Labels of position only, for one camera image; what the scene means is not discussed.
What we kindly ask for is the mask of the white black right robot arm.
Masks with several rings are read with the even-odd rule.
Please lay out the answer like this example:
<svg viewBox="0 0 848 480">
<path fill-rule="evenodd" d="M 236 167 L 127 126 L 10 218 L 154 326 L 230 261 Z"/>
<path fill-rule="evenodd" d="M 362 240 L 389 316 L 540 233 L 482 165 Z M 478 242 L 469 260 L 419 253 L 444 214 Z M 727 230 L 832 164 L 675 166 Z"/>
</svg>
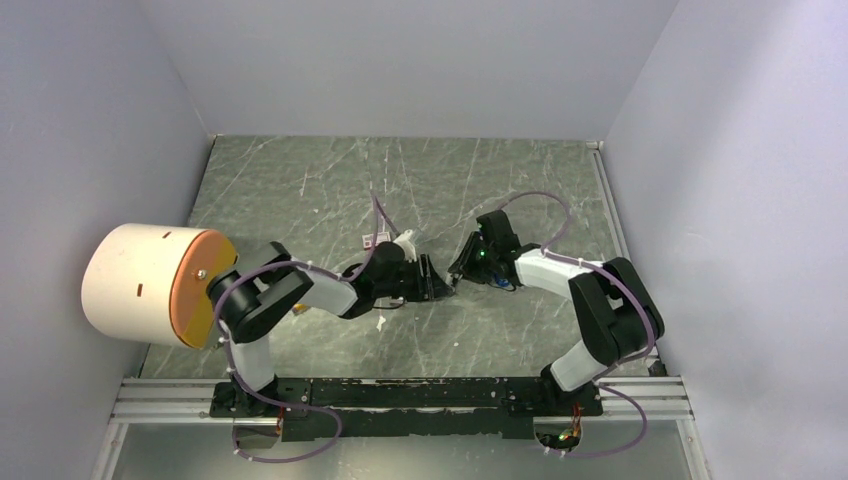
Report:
<svg viewBox="0 0 848 480">
<path fill-rule="evenodd" d="M 543 368 L 542 406 L 562 414 L 578 390 L 619 365 L 649 353 L 665 332 L 664 320 L 630 260 L 587 261 L 523 244 L 501 210 L 477 218 L 448 272 L 496 287 L 532 287 L 571 302 L 581 339 Z"/>
</svg>

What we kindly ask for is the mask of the grey staple strips tray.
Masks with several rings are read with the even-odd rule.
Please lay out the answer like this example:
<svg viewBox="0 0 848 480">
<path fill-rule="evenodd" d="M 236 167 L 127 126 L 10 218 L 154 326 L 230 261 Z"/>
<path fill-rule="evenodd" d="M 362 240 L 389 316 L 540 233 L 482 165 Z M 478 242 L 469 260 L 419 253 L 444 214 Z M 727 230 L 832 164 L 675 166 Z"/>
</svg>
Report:
<svg viewBox="0 0 848 480">
<path fill-rule="evenodd" d="M 380 309 L 380 310 L 396 310 L 396 309 L 400 309 L 400 308 L 402 308 L 402 307 L 403 307 L 403 306 L 405 306 L 405 305 L 406 305 L 406 300 L 405 300 L 405 299 L 403 299 L 403 298 L 398 298 L 398 299 L 392 299 L 392 300 L 391 300 L 388 304 L 386 304 L 386 305 L 375 306 L 375 309 Z"/>
</svg>

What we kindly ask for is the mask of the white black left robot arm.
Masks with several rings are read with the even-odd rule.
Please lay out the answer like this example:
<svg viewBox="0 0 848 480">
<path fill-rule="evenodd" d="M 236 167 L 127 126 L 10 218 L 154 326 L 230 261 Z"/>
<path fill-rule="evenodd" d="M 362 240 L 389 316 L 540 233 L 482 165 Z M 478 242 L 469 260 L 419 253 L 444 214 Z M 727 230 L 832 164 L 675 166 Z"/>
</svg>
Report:
<svg viewBox="0 0 848 480">
<path fill-rule="evenodd" d="M 396 242 L 378 244 L 363 262 L 336 274 L 294 258 L 273 241 L 239 258 L 206 288 L 224 339 L 230 376 L 238 386 L 237 403 L 254 416 L 275 406 L 277 377 L 270 333 L 296 305 L 355 319 L 384 299 L 424 303 L 453 293 L 428 255 L 409 255 Z"/>
</svg>

